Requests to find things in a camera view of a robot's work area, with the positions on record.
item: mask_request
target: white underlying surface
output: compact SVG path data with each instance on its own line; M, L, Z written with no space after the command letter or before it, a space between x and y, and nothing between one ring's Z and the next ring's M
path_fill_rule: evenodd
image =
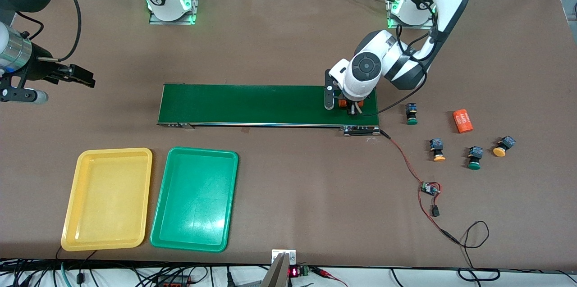
M345 281L349 287L398 287L393 280L390 269L362 269L362 268L324 268L336 278ZM152 274L156 270L142 269L142 274ZM261 280L266 271L260 267L231 267L231 274L237 285ZM93 270L99 287L133 287L138 285L136 275L130 270L124 269L99 269ZM196 268L191 275L193 281L197 281L204 275L202 267ZM213 267L214 286L226 287L226 267ZM73 287L77 287L77 270L67 272L68 279ZM88 271L84 271L86 282L84 287L96 287ZM417 269L395 269L398 280L404 287L472 287L474 283L461 280L456 271L453 270L417 270ZM486 278L489 275L479 273L478 277ZM0 286L12 285L12 274L0 277ZM58 287L64 287L64 281L58 271L56 273ZM317 275L294 278L294 287L300 287L309 283L314 283L313 287L343 287L338 281L321 278ZM196 287L212 287L210 271L207 277L194 284ZM501 278L493 282L482 282L483 286L490 287L571 287L575 286L567 276L562 274L541 274L541 273L501 273ZM42 279L41 287L54 287L52 274L46 274Z

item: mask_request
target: orange object on conveyor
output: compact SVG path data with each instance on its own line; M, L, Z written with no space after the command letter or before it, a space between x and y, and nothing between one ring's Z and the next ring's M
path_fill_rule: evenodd
M468 117L466 109L461 109L454 112L453 118L455 119L455 124L457 125L457 130L459 133L467 133L473 130L472 123Z
M359 107L362 107L362 105L365 104L365 101L364 101L364 100L359 101L358 104L359 104ZM340 107L340 108L345 108L346 106L347 106L347 101L344 100L344 99L339 99L339 107Z

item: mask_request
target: plastic tray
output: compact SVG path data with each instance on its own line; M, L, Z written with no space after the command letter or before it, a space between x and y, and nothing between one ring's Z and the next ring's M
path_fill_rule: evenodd
M150 242L159 248L222 252L229 239L238 155L175 147L165 176Z
M80 154L62 248L85 251L138 246L146 229L151 168L152 152L144 148Z

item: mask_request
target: black connector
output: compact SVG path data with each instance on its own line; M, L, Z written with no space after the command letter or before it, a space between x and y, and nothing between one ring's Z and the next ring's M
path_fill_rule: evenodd
M84 282L84 274L78 273L78 275L76 275L76 283L78 285L82 285L83 282Z
M230 271L226 273L226 280L228 282L226 287L237 287L237 285L234 283L233 275L230 273Z
M431 215L433 215L433 217L438 217L439 214L439 208L437 207L437 205L433 206L433 209L431 209Z

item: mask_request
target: white bracket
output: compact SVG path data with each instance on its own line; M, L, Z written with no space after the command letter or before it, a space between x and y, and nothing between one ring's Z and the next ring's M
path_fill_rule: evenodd
M291 266L295 266L297 264L297 250L283 250L283 249L273 249L272 252L270 253L271 257L270 257L270 263L273 263L276 259L276 257L279 254L283 254L283 253L287 253L290 258L290 265Z

